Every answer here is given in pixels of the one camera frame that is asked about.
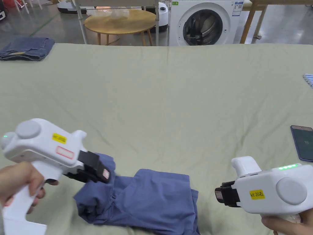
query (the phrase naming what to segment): red object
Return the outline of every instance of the red object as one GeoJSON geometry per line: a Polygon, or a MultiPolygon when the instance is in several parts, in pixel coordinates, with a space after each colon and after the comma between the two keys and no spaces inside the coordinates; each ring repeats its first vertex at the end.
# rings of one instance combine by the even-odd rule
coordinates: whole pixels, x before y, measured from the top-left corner
{"type": "MultiPolygon", "coordinates": [[[[23,5],[21,0],[17,0],[19,4],[23,5]]],[[[13,8],[15,7],[14,0],[3,0],[3,4],[6,8],[13,8]]]]}

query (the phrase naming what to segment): metal rack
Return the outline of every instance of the metal rack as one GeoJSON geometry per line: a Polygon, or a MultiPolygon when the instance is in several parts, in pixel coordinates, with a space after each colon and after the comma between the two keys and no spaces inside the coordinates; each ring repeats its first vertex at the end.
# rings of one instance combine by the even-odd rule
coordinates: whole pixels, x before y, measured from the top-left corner
{"type": "Polygon", "coordinates": [[[83,16],[80,6],[84,7],[155,7],[156,9],[156,46],[159,45],[159,1],[158,0],[75,0],[75,6],[78,14],[81,32],[85,44],[88,44],[86,29],[83,22],[83,16]]]}

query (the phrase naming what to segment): smartphone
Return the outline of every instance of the smartphone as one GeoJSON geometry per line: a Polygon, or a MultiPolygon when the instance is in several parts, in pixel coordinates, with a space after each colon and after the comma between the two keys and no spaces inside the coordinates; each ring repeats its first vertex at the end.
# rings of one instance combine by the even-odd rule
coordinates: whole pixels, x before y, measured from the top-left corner
{"type": "Polygon", "coordinates": [[[313,129],[311,127],[290,126],[299,159],[313,162],[313,129]]]}

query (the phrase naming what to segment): gray round button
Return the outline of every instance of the gray round button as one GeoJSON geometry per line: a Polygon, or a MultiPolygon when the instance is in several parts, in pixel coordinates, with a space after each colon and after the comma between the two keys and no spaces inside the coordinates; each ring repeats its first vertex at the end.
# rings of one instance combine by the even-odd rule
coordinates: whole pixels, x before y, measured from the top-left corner
{"type": "Polygon", "coordinates": [[[5,133],[1,139],[1,148],[4,149],[11,142],[14,136],[16,136],[14,132],[5,133]]]}
{"type": "Polygon", "coordinates": [[[38,122],[34,120],[28,120],[20,123],[15,133],[21,138],[21,139],[31,139],[39,135],[41,130],[41,127],[38,122]]]}
{"type": "Polygon", "coordinates": [[[278,196],[286,203],[298,205],[307,196],[306,186],[297,179],[291,177],[282,178],[276,184],[278,196]]]}

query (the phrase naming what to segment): plastic bag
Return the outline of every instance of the plastic bag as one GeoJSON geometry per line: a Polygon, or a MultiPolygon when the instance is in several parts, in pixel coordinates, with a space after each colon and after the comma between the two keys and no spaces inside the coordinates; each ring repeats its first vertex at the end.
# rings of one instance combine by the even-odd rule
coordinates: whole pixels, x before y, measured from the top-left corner
{"type": "Polygon", "coordinates": [[[114,19],[119,18],[128,18],[129,17],[129,10],[126,8],[119,8],[119,9],[111,9],[108,7],[105,7],[104,9],[99,9],[100,7],[97,7],[95,10],[87,10],[87,15],[92,15],[95,17],[100,16],[110,16],[114,19]]]}

